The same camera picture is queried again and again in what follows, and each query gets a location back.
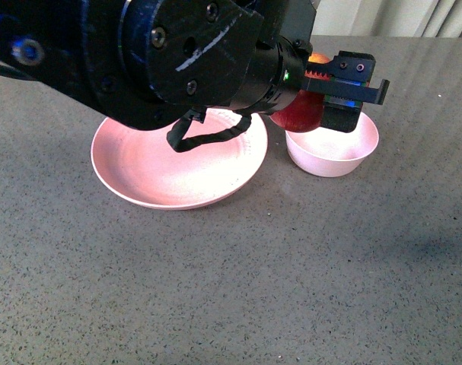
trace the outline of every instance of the speckled countertop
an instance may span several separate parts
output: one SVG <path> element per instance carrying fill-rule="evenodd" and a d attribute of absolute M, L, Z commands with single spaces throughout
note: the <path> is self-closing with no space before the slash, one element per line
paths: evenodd
<path fill-rule="evenodd" d="M 314 46 L 392 81 L 377 151 L 313 177 L 267 123 L 255 177 L 195 211 L 114 195 L 103 116 L 0 78 L 0 364 L 462 363 L 462 40 Z"/>

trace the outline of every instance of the curtain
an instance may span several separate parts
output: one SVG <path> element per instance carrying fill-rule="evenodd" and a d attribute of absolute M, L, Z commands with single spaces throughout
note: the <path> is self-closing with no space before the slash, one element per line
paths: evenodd
<path fill-rule="evenodd" d="M 462 37 L 462 0 L 315 1 L 314 34 Z"/>

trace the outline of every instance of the apple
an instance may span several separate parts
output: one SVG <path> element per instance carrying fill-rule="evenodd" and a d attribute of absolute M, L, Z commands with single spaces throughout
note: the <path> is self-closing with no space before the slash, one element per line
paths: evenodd
<path fill-rule="evenodd" d="M 308 61 L 328 63 L 330 59 L 321 53 L 312 53 Z M 327 76 L 311 72 L 305 72 L 305 76 L 328 80 Z M 271 120 L 290 132 L 310 132 L 320 126 L 322 115 L 323 95 L 300 90 L 290 105 L 271 115 Z"/>

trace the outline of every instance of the white bowl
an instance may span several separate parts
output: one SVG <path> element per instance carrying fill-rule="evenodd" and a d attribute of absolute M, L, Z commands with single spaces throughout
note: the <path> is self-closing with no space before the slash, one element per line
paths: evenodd
<path fill-rule="evenodd" d="M 351 133 L 325 128 L 307 133 L 286 132 L 292 160 L 308 173 L 322 177 L 351 173 L 376 149 L 379 139 L 376 125 L 364 113 Z"/>

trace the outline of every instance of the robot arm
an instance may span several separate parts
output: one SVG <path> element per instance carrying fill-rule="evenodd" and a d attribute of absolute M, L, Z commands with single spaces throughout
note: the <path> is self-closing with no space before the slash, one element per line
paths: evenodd
<path fill-rule="evenodd" d="M 363 101 L 383 102 L 387 83 L 367 87 L 370 55 L 307 62 L 314 17 L 309 0 L 0 0 L 0 61 L 135 129 L 203 121 L 209 107 L 245 125 L 304 89 L 329 96 L 324 126 L 348 131 Z"/>

